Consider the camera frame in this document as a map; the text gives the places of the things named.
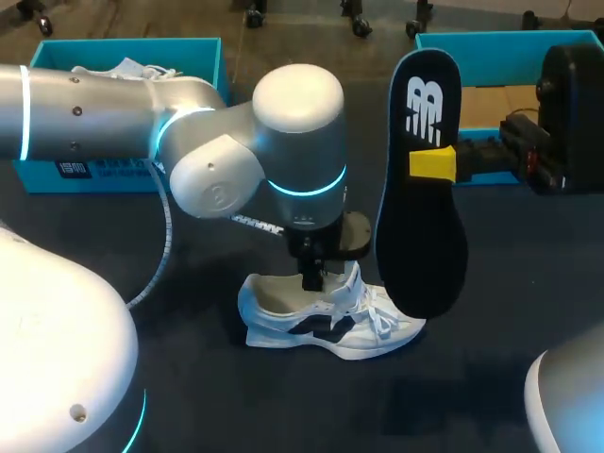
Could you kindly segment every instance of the black n logo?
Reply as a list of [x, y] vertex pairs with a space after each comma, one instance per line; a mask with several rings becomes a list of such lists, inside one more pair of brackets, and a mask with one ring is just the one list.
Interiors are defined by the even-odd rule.
[[305, 335], [312, 333], [314, 338], [325, 340], [330, 343], [338, 343], [352, 327], [355, 326], [355, 321], [350, 316], [345, 316], [336, 325], [331, 328], [331, 316], [324, 314], [314, 314], [309, 316], [300, 324], [292, 327], [289, 333], [293, 335]]

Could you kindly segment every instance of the shoe sole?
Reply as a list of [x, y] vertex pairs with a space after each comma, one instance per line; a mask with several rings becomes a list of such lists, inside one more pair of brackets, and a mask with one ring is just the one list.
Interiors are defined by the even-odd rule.
[[251, 347], [270, 349], [288, 349], [310, 344], [323, 347], [345, 361], [364, 361], [365, 359], [382, 356], [404, 346], [413, 340], [422, 328], [417, 329], [412, 335], [405, 338], [404, 341], [375, 349], [352, 349], [310, 335], [292, 335], [290, 333], [278, 332], [263, 327], [249, 327], [247, 329], [245, 344]]
[[[436, 82], [443, 90], [438, 146], [402, 126], [410, 118], [407, 103], [413, 76]], [[461, 115], [457, 64], [440, 50], [411, 52], [394, 70], [389, 96], [386, 181], [374, 228], [374, 255], [386, 292], [398, 309], [411, 318], [430, 319], [447, 312], [459, 297], [467, 241], [452, 183], [410, 177], [409, 153], [457, 142]]]

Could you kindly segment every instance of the shoe tongue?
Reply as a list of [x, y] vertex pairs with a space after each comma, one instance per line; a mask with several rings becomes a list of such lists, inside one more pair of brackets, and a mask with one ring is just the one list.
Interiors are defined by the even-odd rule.
[[339, 280], [342, 282], [342, 286], [329, 293], [329, 299], [334, 304], [353, 307], [362, 291], [361, 267], [359, 264], [356, 261], [347, 261], [344, 265], [344, 273]]

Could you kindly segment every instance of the black insole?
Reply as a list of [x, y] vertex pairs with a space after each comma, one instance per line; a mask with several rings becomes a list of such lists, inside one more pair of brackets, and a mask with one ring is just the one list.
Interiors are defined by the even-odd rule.
[[409, 153], [455, 144], [460, 116], [460, 72], [447, 53], [421, 50], [401, 60], [390, 89], [388, 168], [375, 248], [388, 295], [415, 318], [440, 316], [456, 302], [468, 247], [452, 183], [409, 176]]

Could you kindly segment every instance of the screw hole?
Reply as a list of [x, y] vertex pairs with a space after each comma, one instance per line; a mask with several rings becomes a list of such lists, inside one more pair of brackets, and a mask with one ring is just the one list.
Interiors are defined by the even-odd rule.
[[81, 404], [74, 404], [69, 409], [69, 414], [78, 423], [84, 423], [86, 421], [86, 409]]

